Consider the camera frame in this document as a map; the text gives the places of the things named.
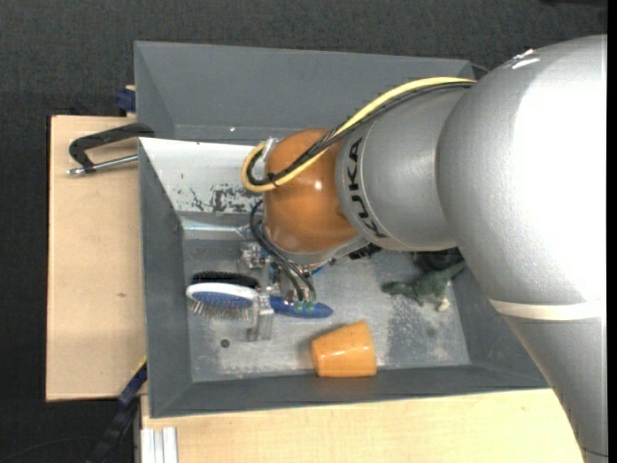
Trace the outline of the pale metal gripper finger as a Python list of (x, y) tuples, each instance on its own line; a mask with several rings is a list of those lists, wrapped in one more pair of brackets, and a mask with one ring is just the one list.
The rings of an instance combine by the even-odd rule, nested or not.
[(239, 269), (257, 280), (261, 293), (271, 291), (271, 257), (256, 242), (245, 242), (240, 246)]
[(270, 295), (260, 293), (254, 301), (252, 312), (252, 325), (247, 330), (247, 341), (270, 340), (275, 317)]

